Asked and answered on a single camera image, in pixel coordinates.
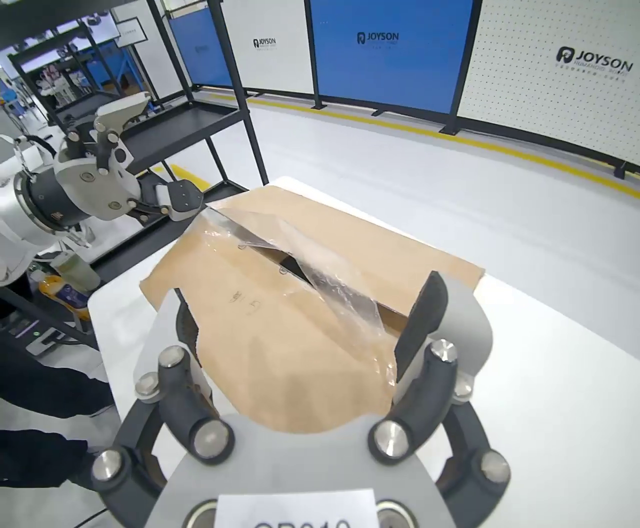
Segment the bottle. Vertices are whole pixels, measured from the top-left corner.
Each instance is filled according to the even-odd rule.
[[[74,252],[60,253],[50,264],[76,290],[90,292],[100,285],[100,276]]]
[[[62,277],[35,269],[31,272],[31,279],[38,283],[40,293],[63,305],[83,321],[91,320],[89,309],[86,307],[89,297],[75,290]]]

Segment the cardboard box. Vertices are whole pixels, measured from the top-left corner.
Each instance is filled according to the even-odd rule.
[[[224,207],[226,219],[194,220],[141,290],[157,308],[180,287],[203,368],[238,412],[275,430],[313,433],[386,414],[395,342],[429,273],[472,289],[483,274],[280,188]]]

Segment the joyson logo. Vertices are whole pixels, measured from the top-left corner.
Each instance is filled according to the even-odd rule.
[[[602,76],[612,81],[625,82],[631,73],[633,63],[628,60],[611,58],[604,53],[581,51],[562,46],[556,54],[556,66],[580,74]]]
[[[275,49],[275,38],[254,38],[253,47],[256,49]]]
[[[364,33],[358,32],[357,40],[358,44],[372,44],[379,47],[382,44],[397,44],[400,39],[400,33],[391,33],[384,31],[381,33]]]

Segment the shelf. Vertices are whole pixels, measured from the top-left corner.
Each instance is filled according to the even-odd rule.
[[[48,53],[49,51],[54,51],[66,46],[77,36],[84,37],[84,35],[84,28],[78,26],[77,28],[73,28],[69,31],[65,31],[64,33],[54,35],[47,40],[44,40],[43,42],[39,42],[38,44],[33,45],[24,51],[21,51],[20,53],[12,55],[12,61],[23,65],[30,60],[37,59],[38,57],[44,55],[45,53]]]
[[[174,106],[121,134],[134,158],[127,170],[137,174],[241,120],[240,110],[230,106],[201,101]]]
[[[232,181],[220,182],[204,193],[204,201],[214,202],[243,191],[246,189]],[[104,282],[109,282],[178,238],[193,218],[173,222],[163,216],[95,259],[91,266]]]
[[[125,4],[130,0],[20,0],[0,4],[0,49],[70,20]]]
[[[120,97],[115,93],[99,92],[83,95],[80,99],[70,102],[69,104],[56,109],[56,115],[62,122],[65,122],[67,116],[71,116],[73,119],[80,119],[91,114],[94,114],[99,107],[108,102],[119,99]]]

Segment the yellow floor stripe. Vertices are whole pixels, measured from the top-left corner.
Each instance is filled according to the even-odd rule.
[[[186,169],[183,169],[179,165],[174,165],[173,163],[169,166],[176,178],[179,180],[189,180],[192,182],[200,191],[206,191],[211,187],[211,184],[204,181],[202,178],[198,178],[193,172],[189,172]],[[155,172],[166,172],[164,167],[154,167]]]
[[[208,94],[208,95],[210,95],[211,97],[217,97],[219,99],[227,99],[227,100],[236,99],[233,95],[217,95],[217,94]],[[275,108],[284,108],[287,110],[297,110],[299,112],[306,112],[306,113],[318,114],[322,116],[335,117],[336,119],[354,121],[356,123],[365,123],[367,125],[375,125],[375,126],[384,127],[387,129],[400,130],[403,132],[412,132],[414,134],[420,134],[421,136],[428,136],[430,138],[435,138],[437,140],[452,141],[453,143],[458,143],[460,145],[469,145],[471,147],[483,148],[485,150],[499,152],[501,154],[506,154],[507,156],[518,157],[520,159],[525,159],[526,161],[532,161],[534,163],[539,163],[540,165],[544,165],[546,167],[551,167],[557,170],[561,170],[563,172],[572,174],[574,176],[578,176],[580,178],[584,178],[591,182],[599,183],[600,185],[604,185],[605,187],[608,187],[610,189],[615,189],[616,191],[619,191],[626,195],[640,199],[640,190],[633,189],[622,183],[618,183],[614,180],[605,178],[603,176],[598,176],[597,174],[593,174],[586,170],[573,167],[571,165],[562,163],[560,161],[553,161],[551,159],[538,156],[536,154],[528,154],[527,152],[521,152],[513,148],[503,147],[502,145],[494,145],[493,143],[487,143],[486,141],[472,140],[469,138],[459,138],[457,136],[448,136],[446,134],[440,134],[439,132],[424,130],[424,129],[420,129],[418,127],[412,127],[409,125],[401,125],[399,123],[389,123],[385,121],[371,119],[368,117],[341,114],[338,112],[333,112],[325,109],[316,110],[314,108],[299,107],[292,104],[285,104],[281,102],[265,101],[265,100],[256,99],[254,97],[250,97],[249,99],[247,99],[247,102],[250,104],[259,104],[261,106],[273,106]]]

